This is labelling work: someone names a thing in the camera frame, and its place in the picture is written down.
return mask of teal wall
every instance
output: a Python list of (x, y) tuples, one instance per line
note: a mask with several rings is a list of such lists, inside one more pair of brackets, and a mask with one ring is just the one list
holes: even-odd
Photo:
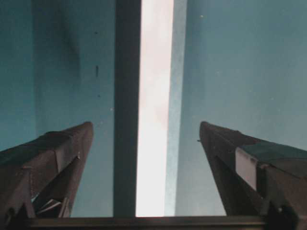
[(115, 2), (32, 3), (37, 133), (93, 122), (72, 215), (112, 216)]
[(113, 0), (0, 0), (0, 150), (84, 121), (73, 216), (113, 215)]
[(188, 0), (177, 215), (224, 210), (201, 121), (307, 149), (305, 0)]
[(36, 137), (31, 2), (0, 0), (0, 151)]

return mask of bright light strip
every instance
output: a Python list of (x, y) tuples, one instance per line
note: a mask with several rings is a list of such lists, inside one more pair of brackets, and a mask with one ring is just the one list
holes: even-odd
[(136, 216), (164, 215), (174, 0), (143, 0)]

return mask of dark stain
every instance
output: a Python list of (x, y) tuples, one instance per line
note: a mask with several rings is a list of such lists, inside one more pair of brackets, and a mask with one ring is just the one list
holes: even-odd
[(96, 66), (96, 77), (98, 78), (98, 74), (99, 74), (99, 67)]

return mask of horizontal metal rail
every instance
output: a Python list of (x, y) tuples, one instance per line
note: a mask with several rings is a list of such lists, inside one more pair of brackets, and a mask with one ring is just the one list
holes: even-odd
[(150, 217), (150, 218), (30, 218), (18, 220), (11, 229), (35, 230), (102, 230), (102, 229), (201, 229), (201, 230), (264, 230), (265, 217)]

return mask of vertical gap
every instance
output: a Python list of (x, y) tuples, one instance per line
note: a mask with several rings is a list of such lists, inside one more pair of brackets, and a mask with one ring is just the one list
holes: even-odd
[(116, 1), (113, 215), (135, 216), (141, 0)]
[(163, 216), (174, 0), (143, 0), (136, 215)]

